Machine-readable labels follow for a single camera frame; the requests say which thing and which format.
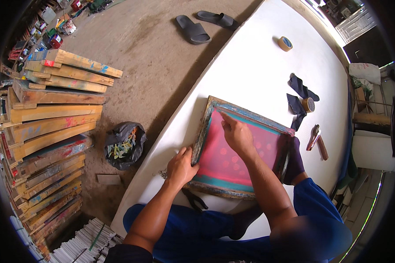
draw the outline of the white sheet stack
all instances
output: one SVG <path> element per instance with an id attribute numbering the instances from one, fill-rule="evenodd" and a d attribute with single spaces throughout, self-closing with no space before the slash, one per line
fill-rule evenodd
<path id="1" fill-rule="evenodd" d="M 75 232 L 74 238 L 62 243 L 58 249 L 50 253 L 51 259 L 49 262 L 72 263 L 80 254 L 75 263 L 104 262 L 109 248 L 121 244 L 122 239 L 116 236 L 116 233 L 108 226 L 105 226 L 94 247 L 89 251 L 89 247 L 94 242 L 103 224 L 98 218 L 89 220 L 89 223 L 83 229 Z"/>

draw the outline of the black plastic bag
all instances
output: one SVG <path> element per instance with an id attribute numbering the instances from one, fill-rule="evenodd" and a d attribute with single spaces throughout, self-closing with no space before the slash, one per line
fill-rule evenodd
<path id="1" fill-rule="evenodd" d="M 125 142 L 135 127 L 138 127 L 136 131 L 136 145 L 132 147 L 132 150 L 126 153 L 126 156 L 123 158 L 114 159 L 113 156 L 109 156 L 107 146 Z M 119 123 L 106 133 L 104 144 L 105 159 L 118 170 L 127 170 L 129 166 L 134 164 L 142 155 L 145 141 L 146 135 L 142 125 L 132 122 Z"/>

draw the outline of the black strap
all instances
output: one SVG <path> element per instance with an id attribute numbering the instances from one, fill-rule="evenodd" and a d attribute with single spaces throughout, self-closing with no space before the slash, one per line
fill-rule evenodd
<path id="1" fill-rule="evenodd" d="M 200 34 L 207 34 L 205 29 L 203 29 L 203 26 L 200 23 L 197 24 L 188 24 L 184 28 L 184 34 L 191 39 L 194 36 L 198 36 Z"/>
<path id="2" fill-rule="evenodd" d="M 221 19 L 216 23 L 220 27 L 229 27 L 234 23 L 234 18 L 227 16 L 224 13 L 219 14 L 221 16 Z"/>

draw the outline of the pliers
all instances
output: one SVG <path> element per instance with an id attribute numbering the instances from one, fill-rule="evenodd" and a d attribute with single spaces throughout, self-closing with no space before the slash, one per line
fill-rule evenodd
<path id="1" fill-rule="evenodd" d="M 189 189 L 182 188 L 181 191 L 184 193 L 184 195 L 187 197 L 187 200 L 189 200 L 190 206 L 198 211 L 199 213 L 202 213 L 202 209 L 200 209 L 196 204 L 195 201 L 200 203 L 203 209 L 207 210 L 208 206 L 205 204 L 205 202 L 198 196 L 192 194 Z"/>

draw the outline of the white plastic bag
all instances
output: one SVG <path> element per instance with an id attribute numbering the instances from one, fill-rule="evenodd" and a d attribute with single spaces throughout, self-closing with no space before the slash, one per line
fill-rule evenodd
<path id="1" fill-rule="evenodd" d="M 358 79 L 366 79 L 371 83 L 380 85 L 380 69 L 370 63 L 350 63 L 349 74 Z"/>

